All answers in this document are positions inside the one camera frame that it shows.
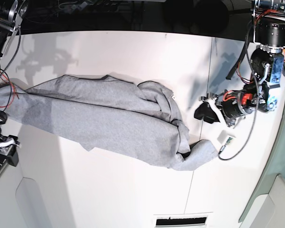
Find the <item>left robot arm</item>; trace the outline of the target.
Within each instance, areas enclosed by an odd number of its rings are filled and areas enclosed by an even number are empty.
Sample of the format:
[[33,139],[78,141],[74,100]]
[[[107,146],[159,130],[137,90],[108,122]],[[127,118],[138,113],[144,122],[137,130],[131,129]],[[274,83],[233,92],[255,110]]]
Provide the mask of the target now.
[[241,90],[225,90],[201,97],[202,104],[194,118],[209,124],[234,126],[238,118],[256,111],[267,113],[277,105],[276,90],[285,76],[285,0],[253,0],[252,21],[241,54],[226,76],[240,75],[240,65],[247,58],[250,78],[241,77]]

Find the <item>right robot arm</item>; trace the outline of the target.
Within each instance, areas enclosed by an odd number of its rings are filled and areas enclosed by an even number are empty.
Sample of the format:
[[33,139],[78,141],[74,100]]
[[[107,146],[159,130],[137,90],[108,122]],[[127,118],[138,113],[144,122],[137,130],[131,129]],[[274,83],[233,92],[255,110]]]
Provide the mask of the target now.
[[19,162],[17,153],[17,147],[19,146],[18,137],[2,135],[1,126],[6,123],[8,118],[5,110],[12,104],[14,97],[16,97],[16,88],[6,74],[6,71],[19,51],[21,24],[28,9],[28,3],[27,0],[0,0],[0,60],[7,53],[15,36],[19,36],[13,57],[4,69],[0,67],[0,79],[4,77],[3,82],[10,88],[7,103],[0,105],[0,165],[7,163],[14,167]]

